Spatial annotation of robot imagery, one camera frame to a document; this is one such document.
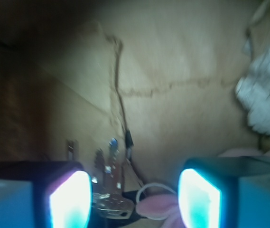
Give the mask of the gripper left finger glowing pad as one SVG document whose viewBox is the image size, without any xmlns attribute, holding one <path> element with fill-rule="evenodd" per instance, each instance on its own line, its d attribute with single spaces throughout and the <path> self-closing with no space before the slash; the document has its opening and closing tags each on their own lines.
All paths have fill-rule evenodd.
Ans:
<svg viewBox="0 0 270 228">
<path fill-rule="evenodd" d="M 79 162 L 0 162 L 0 228 L 85 228 L 91 203 Z"/>
</svg>

